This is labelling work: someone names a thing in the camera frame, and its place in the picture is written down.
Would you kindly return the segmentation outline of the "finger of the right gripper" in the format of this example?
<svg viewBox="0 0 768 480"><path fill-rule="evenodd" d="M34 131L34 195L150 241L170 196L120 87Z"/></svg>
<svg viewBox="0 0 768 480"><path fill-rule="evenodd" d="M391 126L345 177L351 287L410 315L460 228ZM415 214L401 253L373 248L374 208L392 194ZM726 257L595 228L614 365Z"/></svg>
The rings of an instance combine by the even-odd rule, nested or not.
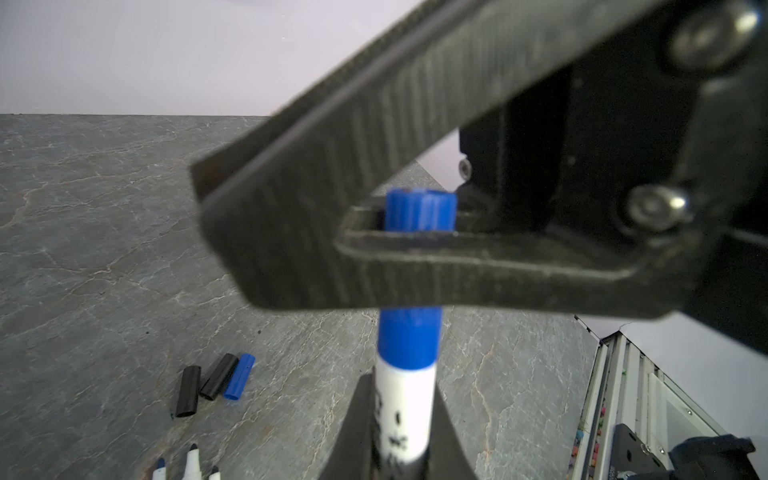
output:
<svg viewBox="0 0 768 480"><path fill-rule="evenodd" d="M270 310L470 299L459 131L672 1L426 1L254 130L192 164L203 238ZM385 196L458 199L453 232L384 230Z"/></svg>

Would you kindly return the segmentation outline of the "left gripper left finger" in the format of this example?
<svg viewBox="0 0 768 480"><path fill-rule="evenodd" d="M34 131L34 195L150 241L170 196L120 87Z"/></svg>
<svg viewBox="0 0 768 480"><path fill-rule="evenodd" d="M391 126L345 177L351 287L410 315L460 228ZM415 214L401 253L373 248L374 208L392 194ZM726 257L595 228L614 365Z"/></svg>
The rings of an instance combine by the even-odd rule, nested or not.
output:
<svg viewBox="0 0 768 480"><path fill-rule="evenodd" d="M371 478L373 374L361 375L320 480Z"/></svg>

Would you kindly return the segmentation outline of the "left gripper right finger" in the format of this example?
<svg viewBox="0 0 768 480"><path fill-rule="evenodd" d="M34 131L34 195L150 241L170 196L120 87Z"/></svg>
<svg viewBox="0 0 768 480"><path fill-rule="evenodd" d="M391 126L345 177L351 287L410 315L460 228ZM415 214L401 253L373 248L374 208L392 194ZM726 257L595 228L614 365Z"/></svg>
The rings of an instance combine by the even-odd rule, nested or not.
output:
<svg viewBox="0 0 768 480"><path fill-rule="evenodd" d="M475 480L477 478L462 448L443 395L435 387L427 454L427 478L432 480Z"/></svg>

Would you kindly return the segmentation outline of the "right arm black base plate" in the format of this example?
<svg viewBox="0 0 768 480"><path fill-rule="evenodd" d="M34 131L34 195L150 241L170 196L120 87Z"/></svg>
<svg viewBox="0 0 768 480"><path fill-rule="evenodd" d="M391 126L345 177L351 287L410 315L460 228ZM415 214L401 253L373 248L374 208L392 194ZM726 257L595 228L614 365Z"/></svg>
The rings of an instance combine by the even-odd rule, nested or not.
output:
<svg viewBox="0 0 768 480"><path fill-rule="evenodd" d="M614 428L607 478L670 479L671 474L627 425L618 424Z"/></svg>

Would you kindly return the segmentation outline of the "blue pen cap alone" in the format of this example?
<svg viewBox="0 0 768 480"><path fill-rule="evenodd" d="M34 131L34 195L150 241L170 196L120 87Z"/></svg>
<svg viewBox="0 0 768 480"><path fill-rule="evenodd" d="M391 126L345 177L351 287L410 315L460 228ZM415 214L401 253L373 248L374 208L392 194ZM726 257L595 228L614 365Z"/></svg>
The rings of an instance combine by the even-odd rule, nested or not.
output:
<svg viewBox="0 0 768 480"><path fill-rule="evenodd" d="M393 189L385 196L386 232L453 232L458 199L454 193L429 189Z"/></svg>

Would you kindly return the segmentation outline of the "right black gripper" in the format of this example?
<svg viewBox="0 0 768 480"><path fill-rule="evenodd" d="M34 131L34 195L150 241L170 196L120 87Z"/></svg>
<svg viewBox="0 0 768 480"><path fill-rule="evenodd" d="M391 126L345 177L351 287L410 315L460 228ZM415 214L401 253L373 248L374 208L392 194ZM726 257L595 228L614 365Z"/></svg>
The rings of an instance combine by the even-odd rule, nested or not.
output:
<svg viewBox="0 0 768 480"><path fill-rule="evenodd" d="M767 349L767 5L672 1L459 131L480 305Z"/></svg>

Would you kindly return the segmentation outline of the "blue pen cap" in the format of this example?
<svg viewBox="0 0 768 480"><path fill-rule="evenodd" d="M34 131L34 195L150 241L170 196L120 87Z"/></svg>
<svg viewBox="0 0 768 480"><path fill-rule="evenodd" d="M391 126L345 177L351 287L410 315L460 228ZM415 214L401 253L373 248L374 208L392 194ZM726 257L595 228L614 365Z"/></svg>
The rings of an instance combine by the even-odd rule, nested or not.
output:
<svg viewBox="0 0 768 480"><path fill-rule="evenodd" d="M223 393L227 400L237 401L241 398L250 373L255 363L255 357L250 354L242 354L230 377L230 381Z"/></svg>

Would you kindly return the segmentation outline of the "blue whiteboard marker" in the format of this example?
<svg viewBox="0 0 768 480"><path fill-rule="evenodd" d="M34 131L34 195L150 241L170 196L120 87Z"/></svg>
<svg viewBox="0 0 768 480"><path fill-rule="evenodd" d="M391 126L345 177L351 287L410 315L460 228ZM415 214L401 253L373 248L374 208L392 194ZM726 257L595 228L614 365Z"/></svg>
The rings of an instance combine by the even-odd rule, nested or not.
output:
<svg viewBox="0 0 768 480"><path fill-rule="evenodd" d="M424 475L442 314L434 306L380 311L373 371L375 479Z"/></svg>
<svg viewBox="0 0 768 480"><path fill-rule="evenodd" d="M166 480L167 479L167 467L164 458L159 458L155 465L155 469L152 472L152 480Z"/></svg>

